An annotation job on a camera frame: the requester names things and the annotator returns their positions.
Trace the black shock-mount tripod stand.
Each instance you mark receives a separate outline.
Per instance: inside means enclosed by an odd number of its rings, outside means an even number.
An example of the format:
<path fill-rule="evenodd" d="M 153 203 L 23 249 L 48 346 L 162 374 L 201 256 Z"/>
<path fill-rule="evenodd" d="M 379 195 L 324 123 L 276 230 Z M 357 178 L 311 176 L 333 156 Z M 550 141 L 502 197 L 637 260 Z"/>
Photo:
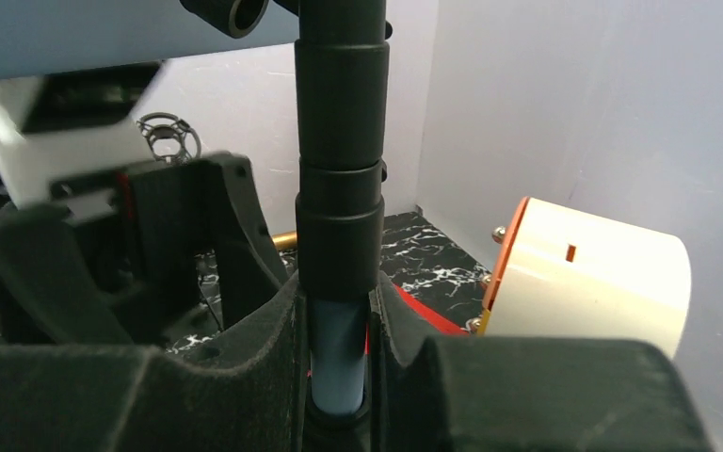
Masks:
<path fill-rule="evenodd" d="M 167 112 L 140 117 L 137 127 L 153 158 L 169 165 L 182 165 L 201 156 L 202 144 L 197 131 L 184 119 Z"/>

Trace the light blue music stand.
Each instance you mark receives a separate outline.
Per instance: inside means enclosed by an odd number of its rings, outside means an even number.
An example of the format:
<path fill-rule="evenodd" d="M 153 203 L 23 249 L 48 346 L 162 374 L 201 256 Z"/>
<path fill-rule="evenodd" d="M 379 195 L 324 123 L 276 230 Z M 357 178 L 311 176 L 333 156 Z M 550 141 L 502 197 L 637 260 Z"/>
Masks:
<path fill-rule="evenodd" d="M 295 75 L 299 139 L 296 220 L 299 283 L 312 315 L 312 400 L 345 417 L 363 402 L 366 298 L 377 282 L 392 28 L 381 1 L 284 1 L 298 19 Z M 150 62 L 122 53 L 52 69 L 17 59 L 0 79 Z"/>

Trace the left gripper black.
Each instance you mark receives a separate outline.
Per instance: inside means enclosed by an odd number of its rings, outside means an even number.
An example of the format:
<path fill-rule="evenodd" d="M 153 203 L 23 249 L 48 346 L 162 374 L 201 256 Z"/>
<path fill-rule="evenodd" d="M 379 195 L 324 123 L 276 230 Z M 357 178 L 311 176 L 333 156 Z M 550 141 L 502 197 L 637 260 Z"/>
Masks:
<path fill-rule="evenodd" d="M 130 345 L 111 295 L 197 299 L 196 258 L 211 249 L 226 328 L 288 280 L 243 155 L 138 162 L 58 180 L 53 194 L 62 188 L 106 194 L 105 212 L 73 223 L 86 262 L 64 208 L 0 213 L 0 334 L 9 344 Z"/>

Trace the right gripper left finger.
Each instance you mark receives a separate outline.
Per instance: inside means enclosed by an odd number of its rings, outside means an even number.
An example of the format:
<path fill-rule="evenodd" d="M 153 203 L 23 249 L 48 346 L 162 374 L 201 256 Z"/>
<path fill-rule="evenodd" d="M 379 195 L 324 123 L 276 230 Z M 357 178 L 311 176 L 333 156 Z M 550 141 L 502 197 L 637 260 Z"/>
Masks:
<path fill-rule="evenodd" d="M 183 355 L 0 346 L 0 451 L 297 451 L 306 335 L 291 279 Z"/>

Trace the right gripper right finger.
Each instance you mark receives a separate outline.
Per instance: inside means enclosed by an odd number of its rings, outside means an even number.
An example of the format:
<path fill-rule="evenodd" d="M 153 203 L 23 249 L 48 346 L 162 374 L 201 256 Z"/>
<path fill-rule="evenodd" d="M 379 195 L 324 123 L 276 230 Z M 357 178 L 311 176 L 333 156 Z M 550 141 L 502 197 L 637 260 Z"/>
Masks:
<path fill-rule="evenodd" d="M 634 340 L 451 335 L 380 275 L 369 297 L 376 451 L 709 451 L 673 363 Z"/>

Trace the round three-drawer storage box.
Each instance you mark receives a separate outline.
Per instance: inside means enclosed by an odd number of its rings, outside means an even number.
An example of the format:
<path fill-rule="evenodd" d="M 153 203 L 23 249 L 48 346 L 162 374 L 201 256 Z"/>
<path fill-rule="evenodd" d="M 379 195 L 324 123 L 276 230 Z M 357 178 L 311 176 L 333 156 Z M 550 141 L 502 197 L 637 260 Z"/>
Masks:
<path fill-rule="evenodd" d="M 675 357 L 692 290 L 679 237 L 525 197 L 499 243 L 477 334 L 639 340 Z"/>

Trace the gold microphone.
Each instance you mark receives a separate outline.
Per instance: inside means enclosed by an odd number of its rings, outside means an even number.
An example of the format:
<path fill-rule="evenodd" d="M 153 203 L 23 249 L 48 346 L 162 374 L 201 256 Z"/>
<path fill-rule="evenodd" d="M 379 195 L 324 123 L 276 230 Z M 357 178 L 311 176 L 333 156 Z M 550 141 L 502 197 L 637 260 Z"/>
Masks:
<path fill-rule="evenodd" d="M 297 232 L 275 234 L 271 236 L 278 251 L 295 250 L 297 248 Z"/>

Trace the red sheet music page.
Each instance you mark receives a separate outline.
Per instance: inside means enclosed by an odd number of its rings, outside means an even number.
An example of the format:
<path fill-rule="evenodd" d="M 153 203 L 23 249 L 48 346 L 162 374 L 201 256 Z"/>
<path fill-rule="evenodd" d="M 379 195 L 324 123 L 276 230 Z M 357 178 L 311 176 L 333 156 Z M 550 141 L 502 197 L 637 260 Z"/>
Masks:
<path fill-rule="evenodd" d="M 402 300 L 435 330 L 449 335 L 468 335 L 462 327 L 432 310 L 400 286 L 394 287 Z"/>

